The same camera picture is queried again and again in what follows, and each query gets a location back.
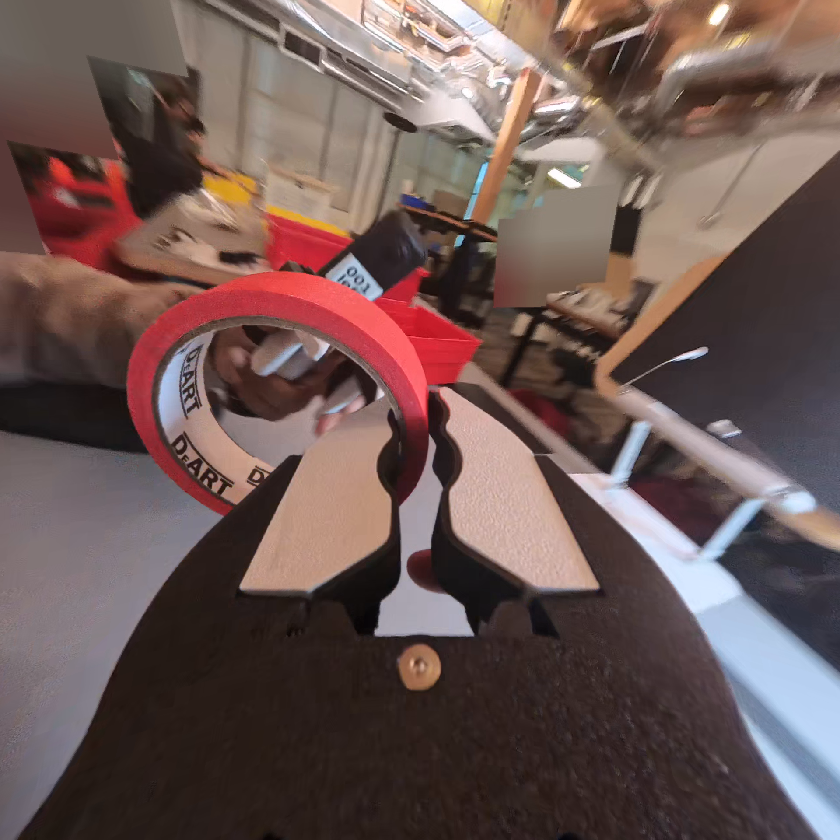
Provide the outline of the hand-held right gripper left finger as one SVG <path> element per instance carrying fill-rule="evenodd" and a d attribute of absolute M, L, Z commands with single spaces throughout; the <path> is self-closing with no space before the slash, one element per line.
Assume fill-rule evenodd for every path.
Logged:
<path fill-rule="evenodd" d="M 382 397 L 301 457 L 239 584 L 243 595 L 335 602 L 373 635 L 402 573 L 399 433 Z"/>

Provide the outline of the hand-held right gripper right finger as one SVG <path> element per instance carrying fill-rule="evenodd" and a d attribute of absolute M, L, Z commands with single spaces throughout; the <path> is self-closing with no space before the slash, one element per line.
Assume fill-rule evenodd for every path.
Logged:
<path fill-rule="evenodd" d="M 597 595 L 601 586 L 537 455 L 454 386 L 430 395 L 429 430 L 442 488 L 436 582 L 476 634 L 519 623 L 527 635 L 555 636 L 543 597 Z"/>

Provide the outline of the red tape roll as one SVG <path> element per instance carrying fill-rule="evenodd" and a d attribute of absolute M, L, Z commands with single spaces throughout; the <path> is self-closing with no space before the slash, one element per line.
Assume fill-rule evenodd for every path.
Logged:
<path fill-rule="evenodd" d="M 290 327 L 355 361 L 383 390 L 399 428 L 395 498 L 424 471 L 427 378 L 411 340 L 377 304 L 319 276 L 268 272 L 201 291 L 165 311 L 135 345 L 127 380 L 133 425 L 154 462 L 188 496 L 226 515 L 272 467 L 241 448 L 209 406 L 205 364 L 216 335 L 238 326 Z"/>

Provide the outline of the person's left hand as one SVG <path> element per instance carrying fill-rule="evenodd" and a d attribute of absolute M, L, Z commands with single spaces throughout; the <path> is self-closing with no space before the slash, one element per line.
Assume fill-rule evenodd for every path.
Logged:
<path fill-rule="evenodd" d="M 240 327 L 217 332 L 210 359 L 211 365 L 228 390 L 257 417 L 278 422 L 308 407 L 313 400 L 326 398 L 329 379 L 345 362 L 341 352 L 328 352 L 311 369 L 294 381 L 277 374 L 260 376 L 254 372 L 251 358 L 257 344 Z"/>

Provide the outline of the standing desk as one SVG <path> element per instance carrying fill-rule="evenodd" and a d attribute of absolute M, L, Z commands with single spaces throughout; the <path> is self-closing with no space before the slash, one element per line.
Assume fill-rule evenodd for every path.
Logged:
<path fill-rule="evenodd" d="M 469 276 L 480 257 L 479 247 L 496 245 L 497 232 L 483 224 L 449 213 L 439 213 L 403 203 L 400 203 L 399 208 L 408 214 L 422 233 L 455 235 L 456 238 L 461 238 L 460 245 L 453 247 L 447 260 L 440 255 L 430 255 L 433 258 L 434 271 L 421 282 L 420 292 L 436 297 L 438 312 L 443 317 L 461 326 L 477 329 L 483 323 L 482 318 L 462 309 L 461 302 L 467 292 L 475 292 L 484 300 L 491 299 L 490 283 L 495 276 L 495 257 L 488 258 L 476 283 L 471 285 Z"/>

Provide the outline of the yellow plastic bin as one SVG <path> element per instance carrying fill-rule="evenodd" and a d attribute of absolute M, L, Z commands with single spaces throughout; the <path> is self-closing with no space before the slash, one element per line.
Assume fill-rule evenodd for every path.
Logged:
<path fill-rule="evenodd" d="M 225 177 L 206 172 L 203 178 L 203 185 L 217 199 L 228 204 L 237 205 L 249 204 L 250 200 L 256 196 L 257 189 L 257 182 L 253 178 L 240 173 L 234 173 L 231 177 Z M 283 207 L 267 204 L 266 211 L 269 215 L 303 224 L 310 228 L 330 233 L 331 235 L 350 236 L 349 232 L 334 224 L 323 222 L 322 220 L 308 217 Z"/>

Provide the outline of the clear plastic box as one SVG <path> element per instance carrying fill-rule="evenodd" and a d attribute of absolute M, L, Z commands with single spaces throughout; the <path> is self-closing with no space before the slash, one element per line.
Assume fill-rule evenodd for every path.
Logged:
<path fill-rule="evenodd" d="M 330 209 L 337 187 L 310 175 L 268 166 L 265 198 L 268 205 L 315 217 Z"/>

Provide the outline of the black floor lamp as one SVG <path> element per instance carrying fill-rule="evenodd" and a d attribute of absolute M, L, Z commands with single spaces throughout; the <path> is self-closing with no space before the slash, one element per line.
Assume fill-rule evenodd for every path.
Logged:
<path fill-rule="evenodd" d="M 413 135 L 417 132 L 417 126 L 415 123 L 400 113 L 392 111 L 384 112 L 383 119 L 393 128 L 393 136 L 385 166 L 385 174 L 382 182 L 379 204 L 377 207 L 377 217 L 382 217 L 390 213 L 391 210 L 393 210 L 393 208 L 401 202 L 401 196 L 405 192 L 404 179 L 398 179 L 396 181 L 398 189 L 394 195 L 391 195 L 392 182 L 394 181 L 394 176 L 396 174 L 397 156 L 401 148 L 402 138 L 404 136 Z"/>

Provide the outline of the wooden desk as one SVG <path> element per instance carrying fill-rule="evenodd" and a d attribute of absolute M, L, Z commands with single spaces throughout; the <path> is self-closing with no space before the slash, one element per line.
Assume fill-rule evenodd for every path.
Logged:
<path fill-rule="evenodd" d="M 638 278 L 623 299 L 594 288 L 554 297 L 554 304 L 582 315 L 573 318 L 551 309 L 544 313 L 544 324 L 555 338 L 550 355 L 561 381 L 591 390 L 597 362 L 634 324 L 657 289 L 658 283 Z"/>

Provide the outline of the black square sheet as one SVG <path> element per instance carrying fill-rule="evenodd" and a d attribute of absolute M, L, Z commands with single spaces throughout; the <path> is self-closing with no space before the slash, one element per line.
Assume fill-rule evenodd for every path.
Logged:
<path fill-rule="evenodd" d="M 612 254 L 624 257 L 634 255 L 643 215 L 643 210 L 631 203 L 616 209 L 610 244 Z"/>

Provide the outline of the red plastic basket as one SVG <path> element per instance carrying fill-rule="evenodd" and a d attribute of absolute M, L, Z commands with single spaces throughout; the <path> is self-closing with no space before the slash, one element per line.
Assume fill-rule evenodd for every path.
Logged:
<path fill-rule="evenodd" d="M 114 243 L 140 220 L 121 164 L 106 159 L 99 165 L 98 172 L 83 175 L 48 152 L 45 173 L 35 178 L 35 193 L 28 200 L 47 253 L 118 275 L 125 266 Z"/>

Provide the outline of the silver spiral air duct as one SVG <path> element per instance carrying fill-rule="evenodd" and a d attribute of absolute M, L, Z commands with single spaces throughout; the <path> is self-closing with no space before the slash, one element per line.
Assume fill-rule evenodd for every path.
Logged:
<path fill-rule="evenodd" d="M 373 70 L 383 92 L 368 98 L 412 120 L 418 131 L 461 133 L 488 143 L 497 138 L 519 74 L 533 58 L 498 32 L 469 38 L 466 45 L 442 58 L 411 47 L 403 50 L 408 79 L 391 81 Z"/>

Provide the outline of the wooden support post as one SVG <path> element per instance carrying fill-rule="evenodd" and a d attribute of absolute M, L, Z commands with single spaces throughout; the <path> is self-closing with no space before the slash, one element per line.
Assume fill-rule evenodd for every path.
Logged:
<path fill-rule="evenodd" d="M 542 80 L 541 73 L 528 68 L 521 71 L 513 85 L 500 131 L 470 216 L 478 224 L 488 225 L 489 223 Z"/>

